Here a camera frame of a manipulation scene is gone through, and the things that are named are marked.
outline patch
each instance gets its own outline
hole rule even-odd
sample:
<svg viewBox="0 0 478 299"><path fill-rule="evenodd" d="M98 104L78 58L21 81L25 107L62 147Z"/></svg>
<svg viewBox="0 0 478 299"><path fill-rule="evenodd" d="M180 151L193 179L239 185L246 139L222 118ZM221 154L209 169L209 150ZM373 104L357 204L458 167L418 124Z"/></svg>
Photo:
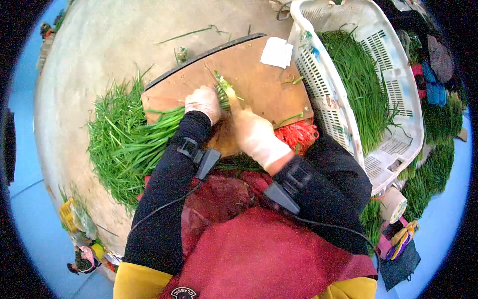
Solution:
<svg viewBox="0 0 478 299"><path fill-rule="evenodd" d="M196 295L194 290L186 287L178 287L171 292L174 299L193 299Z"/></svg>

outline wrist device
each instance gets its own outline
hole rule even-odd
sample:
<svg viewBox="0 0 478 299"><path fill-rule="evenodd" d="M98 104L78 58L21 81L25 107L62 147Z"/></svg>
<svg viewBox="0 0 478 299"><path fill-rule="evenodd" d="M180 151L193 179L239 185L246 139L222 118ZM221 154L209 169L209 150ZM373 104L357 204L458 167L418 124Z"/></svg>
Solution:
<svg viewBox="0 0 478 299"><path fill-rule="evenodd" d="M289 210L293 214L300 212L302 192L312 178L314 168L304 159L295 156L273 178L273 183L264 195Z"/></svg>
<svg viewBox="0 0 478 299"><path fill-rule="evenodd" d="M176 151L188 157L194 164L199 165L195 177L204 180L211 169L221 158L221 153L213 148L202 150L199 144L189 137L176 137L168 139L166 146L177 145Z"/></svg>

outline red apron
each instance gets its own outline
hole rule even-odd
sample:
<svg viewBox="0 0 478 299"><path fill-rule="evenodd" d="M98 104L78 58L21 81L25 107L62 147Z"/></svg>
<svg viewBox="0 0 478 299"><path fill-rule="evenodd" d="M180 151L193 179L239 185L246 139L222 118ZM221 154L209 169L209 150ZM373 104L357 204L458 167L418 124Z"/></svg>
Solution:
<svg viewBox="0 0 478 299"><path fill-rule="evenodd" d="M187 287L194 298L312 298L335 281L377 275L366 255L333 246L259 207L270 177L210 176L182 214L185 264L160 298Z"/></svg>

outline cutting board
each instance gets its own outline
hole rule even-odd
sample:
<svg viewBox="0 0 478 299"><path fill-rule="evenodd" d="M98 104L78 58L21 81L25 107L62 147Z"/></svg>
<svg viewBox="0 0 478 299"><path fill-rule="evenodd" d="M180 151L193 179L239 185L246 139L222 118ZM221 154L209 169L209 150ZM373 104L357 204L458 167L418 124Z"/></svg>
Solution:
<svg viewBox="0 0 478 299"><path fill-rule="evenodd" d="M285 70L261 63L268 38L265 36L237 44L178 70L142 94L144 110L165 111L184 106L185 98L196 88L217 84L208 66L212 71L217 70L233 86L236 94L244 99L241 101L242 107L251 106L255 114L269 120L274 126L300 112L304 113L302 118L295 117L281 126L313 117L304 84L282 84L290 78L300 77L293 61ZM155 123L158 117L157 113L146 113L149 124ZM213 133L208 147L220 151L223 157L241 152L235 142L231 115L216 124Z"/></svg>

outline white plastic basket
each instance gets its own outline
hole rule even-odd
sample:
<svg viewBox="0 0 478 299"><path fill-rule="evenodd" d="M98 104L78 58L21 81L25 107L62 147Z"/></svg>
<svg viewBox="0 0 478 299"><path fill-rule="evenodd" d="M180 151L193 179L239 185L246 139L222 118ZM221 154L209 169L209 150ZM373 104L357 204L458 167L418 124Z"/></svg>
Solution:
<svg viewBox="0 0 478 299"><path fill-rule="evenodd" d="M304 76L304 84L315 115L325 132L355 157L372 183L372 195L384 190L418 155L424 129L420 98L405 51L385 14L370 0L295 0L294 19L288 43L294 45L293 60ZM334 63L315 31L352 31L364 49L377 61L377 76L383 72L390 107L398 107L378 149L364 158L355 116Z"/></svg>

